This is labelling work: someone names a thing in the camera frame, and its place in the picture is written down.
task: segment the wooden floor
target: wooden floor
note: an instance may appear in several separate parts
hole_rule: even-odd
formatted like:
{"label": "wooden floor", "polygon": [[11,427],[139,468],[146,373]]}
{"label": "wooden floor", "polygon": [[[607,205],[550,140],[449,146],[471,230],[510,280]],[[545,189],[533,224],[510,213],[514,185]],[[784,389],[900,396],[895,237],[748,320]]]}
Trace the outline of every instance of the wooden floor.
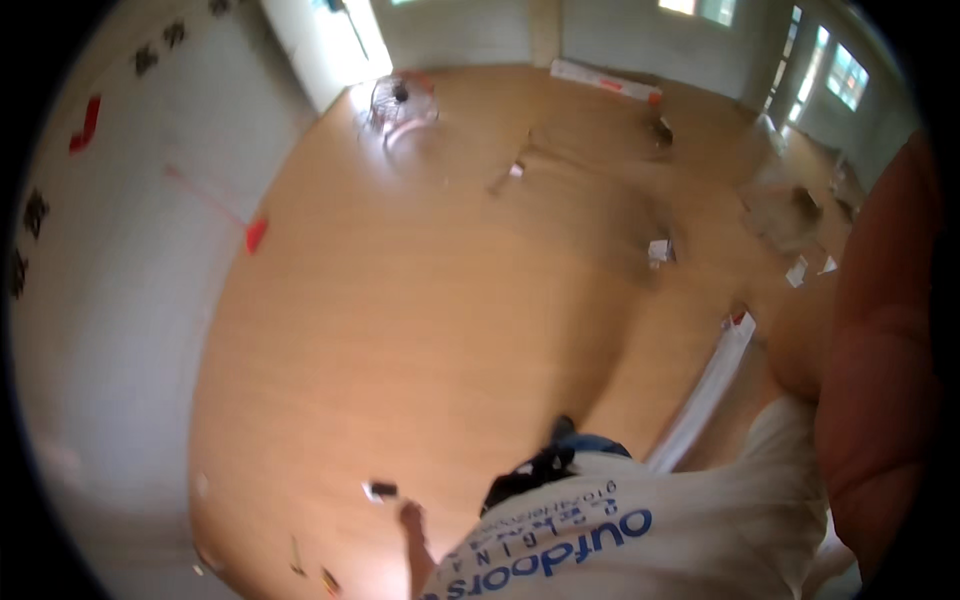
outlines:
{"label": "wooden floor", "polygon": [[[393,511],[362,481],[423,504],[441,556],[559,411],[642,459],[732,301],[762,340],[789,289],[792,260],[741,223],[734,187],[775,158],[733,101],[664,83],[676,141],[661,156],[637,101],[527,67],[431,77],[441,123],[390,149],[358,138],[343,96],[228,277],[195,394],[191,516],[198,549],[248,597],[324,597],[324,567],[344,598],[405,597]],[[839,258],[829,159],[794,137],[784,162],[824,206],[819,241]],[[531,138],[554,154],[525,155],[522,180],[493,195]],[[653,271],[646,246],[665,233],[678,262]],[[762,377],[757,352],[744,372]],[[774,388],[742,384],[731,431]]]}

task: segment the person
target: person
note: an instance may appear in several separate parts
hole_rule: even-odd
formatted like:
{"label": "person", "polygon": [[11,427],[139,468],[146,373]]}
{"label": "person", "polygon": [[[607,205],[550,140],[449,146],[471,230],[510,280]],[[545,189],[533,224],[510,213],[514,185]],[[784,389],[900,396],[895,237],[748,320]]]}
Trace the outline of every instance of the person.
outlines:
{"label": "person", "polygon": [[942,206],[914,133],[864,204],[839,273],[778,318],[770,363],[794,394],[759,414],[733,464],[655,474],[560,419],[439,564],[422,508],[403,505],[411,596],[796,598],[828,505],[868,582],[923,479],[940,410],[929,265]]}

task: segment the hand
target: hand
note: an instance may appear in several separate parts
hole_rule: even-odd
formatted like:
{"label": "hand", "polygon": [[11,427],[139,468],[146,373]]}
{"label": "hand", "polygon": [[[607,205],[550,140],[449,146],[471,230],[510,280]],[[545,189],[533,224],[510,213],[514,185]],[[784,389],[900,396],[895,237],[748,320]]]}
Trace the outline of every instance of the hand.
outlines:
{"label": "hand", "polygon": [[423,537],[423,507],[413,500],[406,500],[396,518],[407,537]]}

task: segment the white t-shirt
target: white t-shirt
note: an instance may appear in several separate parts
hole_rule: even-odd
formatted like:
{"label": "white t-shirt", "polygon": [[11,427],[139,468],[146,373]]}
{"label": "white t-shirt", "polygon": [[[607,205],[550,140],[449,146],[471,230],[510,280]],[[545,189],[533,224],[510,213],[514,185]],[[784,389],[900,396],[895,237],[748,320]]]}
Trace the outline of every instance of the white t-shirt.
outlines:
{"label": "white t-shirt", "polygon": [[812,421],[782,398],[709,471],[578,452],[578,475],[488,511],[420,599],[799,598],[827,523]]}

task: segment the jeans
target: jeans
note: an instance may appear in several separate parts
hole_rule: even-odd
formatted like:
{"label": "jeans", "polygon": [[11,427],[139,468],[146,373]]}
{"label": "jeans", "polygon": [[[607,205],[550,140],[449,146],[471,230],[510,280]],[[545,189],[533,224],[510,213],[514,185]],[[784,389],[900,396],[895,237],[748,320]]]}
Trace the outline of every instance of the jeans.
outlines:
{"label": "jeans", "polygon": [[610,452],[610,454],[619,454],[627,458],[633,458],[627,448],[613,440],[608,440],[603,436],[596,436],[592,433],[571,433],[565,438],[560,438],[552,443],[557,448],[569,448],[576,452]]}

